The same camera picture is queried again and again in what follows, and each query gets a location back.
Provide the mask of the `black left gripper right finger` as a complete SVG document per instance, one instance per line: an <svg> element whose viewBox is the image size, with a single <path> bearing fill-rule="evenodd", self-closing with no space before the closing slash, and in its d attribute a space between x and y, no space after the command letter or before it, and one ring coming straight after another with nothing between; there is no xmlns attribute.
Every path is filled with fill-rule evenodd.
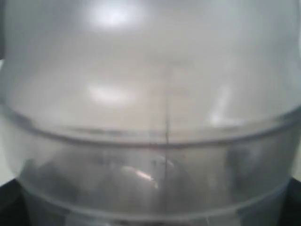
<svg viewBox="0 0 301 226"><path fill-rule="evenodd" d="M301 182L290 177L284 184L277 187L273 193L280 199L280 210L276 214L273 226L301 225Z"/></svg>

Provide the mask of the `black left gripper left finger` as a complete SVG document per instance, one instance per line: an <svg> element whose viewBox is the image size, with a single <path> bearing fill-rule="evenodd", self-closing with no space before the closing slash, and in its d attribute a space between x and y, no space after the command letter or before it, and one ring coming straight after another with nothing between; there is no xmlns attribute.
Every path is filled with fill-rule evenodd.
<svg viewBox="0 0 301 226"><path fill-rule="evenodd" d="M0 186L0 226L30 226L19 183L12 179Z"/></svg>

